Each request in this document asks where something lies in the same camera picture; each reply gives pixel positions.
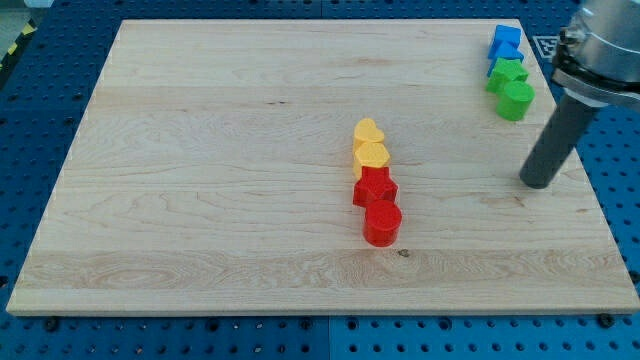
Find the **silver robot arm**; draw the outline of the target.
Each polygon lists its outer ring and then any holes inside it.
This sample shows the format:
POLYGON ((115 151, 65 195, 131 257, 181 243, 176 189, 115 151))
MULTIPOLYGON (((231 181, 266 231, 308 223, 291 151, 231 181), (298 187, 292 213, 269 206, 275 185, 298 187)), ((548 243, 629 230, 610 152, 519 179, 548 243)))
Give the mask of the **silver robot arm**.
POLYGON ((583 0, 561 28, 552 80, 591 106, 639 110, 639 2, 583 0))

